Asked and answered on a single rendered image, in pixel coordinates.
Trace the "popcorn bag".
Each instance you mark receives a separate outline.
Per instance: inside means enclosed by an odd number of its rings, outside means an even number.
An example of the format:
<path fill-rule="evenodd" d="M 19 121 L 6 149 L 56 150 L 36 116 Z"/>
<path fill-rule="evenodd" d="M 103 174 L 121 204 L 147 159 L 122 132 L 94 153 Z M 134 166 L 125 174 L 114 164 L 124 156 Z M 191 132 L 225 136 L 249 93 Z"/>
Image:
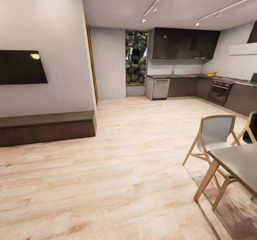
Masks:
<path fill-rule="evenodd" d="M 217 72 L 207 72 L 207 75 L 206 76 L 208 76 L 208 77 L 214 77 L 215 78 L 215 74 L 216 74 Z"/>

